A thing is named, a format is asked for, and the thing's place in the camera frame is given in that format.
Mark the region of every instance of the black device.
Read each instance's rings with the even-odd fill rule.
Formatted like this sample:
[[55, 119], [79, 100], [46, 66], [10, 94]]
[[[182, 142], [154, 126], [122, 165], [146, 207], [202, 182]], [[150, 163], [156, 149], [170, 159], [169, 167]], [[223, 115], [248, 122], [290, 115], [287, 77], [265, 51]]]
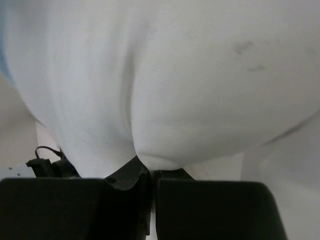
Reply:
[[33, 160], [37, 178], [0, 182], [1, 239], [145, 240], [153, 200], [158, 240], [287, 239], [262, 183], [196, 181], [183, 169], [151, 177], [138, 157], [105, 179], [81, 179], [65, 160]]

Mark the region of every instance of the small hole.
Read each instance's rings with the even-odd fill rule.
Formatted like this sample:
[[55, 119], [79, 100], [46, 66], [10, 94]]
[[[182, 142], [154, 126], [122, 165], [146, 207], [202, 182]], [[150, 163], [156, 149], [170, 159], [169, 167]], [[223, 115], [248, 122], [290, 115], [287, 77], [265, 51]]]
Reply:
[[108, 183], [110, 183], [110, 184], [115, 184], [116, 182], [118, 182], [118, 180], [113, 177], [108, 177], [105, 180], [107, 180]]

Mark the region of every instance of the white fabric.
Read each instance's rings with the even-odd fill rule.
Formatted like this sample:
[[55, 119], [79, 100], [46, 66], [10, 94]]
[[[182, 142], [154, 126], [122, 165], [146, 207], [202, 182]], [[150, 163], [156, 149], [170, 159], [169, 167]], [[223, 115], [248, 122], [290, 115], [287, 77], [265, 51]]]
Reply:
[[[3, 51], [23, 100], [82, 176], [108, 176], [136, 154], [150, 170], [173, 170], [260, 146], [320, 109], [319, 9], [318, 0], [8, 0]], [[295, 141], [265, 147], [277, 146], [272, 166], [250, 167], [246, 155], [242, 176], [292, 198], [303, 186], [316, 206], [320, 139], [290, 175], [306, 154]], [[318, 227], [308, 231], [291, 239], [317, 239]]]

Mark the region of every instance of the blue fabric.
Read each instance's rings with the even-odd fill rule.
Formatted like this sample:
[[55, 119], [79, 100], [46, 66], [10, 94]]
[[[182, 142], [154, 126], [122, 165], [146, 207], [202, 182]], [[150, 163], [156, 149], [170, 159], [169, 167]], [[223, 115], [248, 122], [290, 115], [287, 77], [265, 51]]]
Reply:
[[3, 0], [0, 1], [0, 72], [5, 76], [5, 78], [12, 84], [14, 81], [11, 77], [9, 69], [6, 63], [6, 57], [3, 51], [3, 29], [4, 29], [4, 11], [5, 3]]

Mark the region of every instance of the cable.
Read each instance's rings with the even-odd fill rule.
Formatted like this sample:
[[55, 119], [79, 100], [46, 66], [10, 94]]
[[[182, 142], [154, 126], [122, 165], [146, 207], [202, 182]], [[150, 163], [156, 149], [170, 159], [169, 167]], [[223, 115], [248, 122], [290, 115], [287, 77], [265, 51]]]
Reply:
[[48, 149], [50, 150], [51, 152], [53, 152], [55, 155], [57, 155], [58, 157], [62, 158], [62, 156], [64, 155], [61, 151], [57, 151], [57, 150], [54, 150], [52, 149], [51, 147], [48, 147], [48, 146], [38, 146], [35, 151], [34, 151], [34, 154], [35, 154], [35, 157], [37, 159], [40, 159], [39, 157], [39, 154], [38, 154], [38, 149]]

